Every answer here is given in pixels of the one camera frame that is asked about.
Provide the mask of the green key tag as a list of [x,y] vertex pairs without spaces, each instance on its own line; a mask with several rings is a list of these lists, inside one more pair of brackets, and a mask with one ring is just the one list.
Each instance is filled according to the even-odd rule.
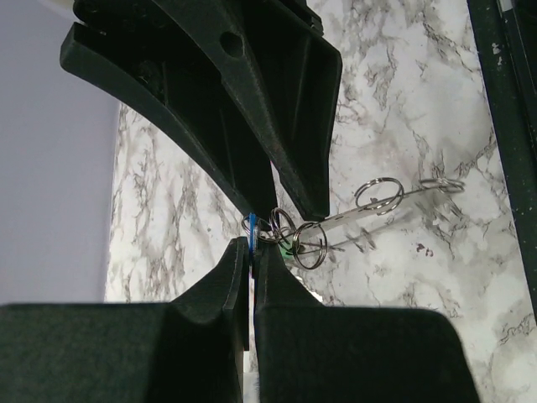
[[280,243],[279,251],[284,259],[291,259],[294,257],[292,246],[288,243]]

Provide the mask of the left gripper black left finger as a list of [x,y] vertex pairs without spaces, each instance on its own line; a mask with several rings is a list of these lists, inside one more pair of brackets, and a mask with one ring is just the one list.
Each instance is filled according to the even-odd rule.
[[1,308],[4,402],[239,402],[248,242],[176,299]]

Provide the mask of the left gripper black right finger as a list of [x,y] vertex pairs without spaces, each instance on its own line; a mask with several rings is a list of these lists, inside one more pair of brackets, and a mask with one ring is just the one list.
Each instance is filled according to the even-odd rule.
[[435,311],[324,306],[275,245],[254,255],[262,402],[476,402],[450,321]]

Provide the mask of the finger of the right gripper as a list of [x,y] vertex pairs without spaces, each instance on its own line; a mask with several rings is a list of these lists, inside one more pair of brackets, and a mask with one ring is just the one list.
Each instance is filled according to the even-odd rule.
[[82,24],[60,48],[61,67],[147,118],[184,150],[238,211],[268,218],[275,189],[268,156],[218,78],[183,60],[158,60]]
[[77,23],[219,79],[300,215],[329,213],[341,54],[304,1],[77,1]]

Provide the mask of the large metal key ring disc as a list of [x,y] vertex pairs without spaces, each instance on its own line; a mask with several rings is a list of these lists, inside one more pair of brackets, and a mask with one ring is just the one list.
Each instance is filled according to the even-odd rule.
[[[371,188],[385,183],[395,184],[392,196],[361,205],[360,197]],[[427,178],[419,181],[418,187],[406,191],[402,183],[392,177],[379,177],[366,182],[354,193],[355,207],[351,210],[327,217],[319,222],[304,222],[291,232],[290,251],[298,266],[305,270],[318,268],[325,260],[328,250],[333,248],[327,241],[327,233],[335,228],[370,216],[383,216],[396,210],[405,202],[414,202],[432,194],[450,195],[463,193],[462,181],[446,178]]]

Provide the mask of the blue key tag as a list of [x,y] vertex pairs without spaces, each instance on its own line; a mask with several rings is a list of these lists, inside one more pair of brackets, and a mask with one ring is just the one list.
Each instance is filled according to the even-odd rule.
[[249,213],[242,220],[242,228],[248,236],[248,250],[249,255],[253,257],[258,248],[258,239],[259,239],[259,224],[258,217],[254,213]]

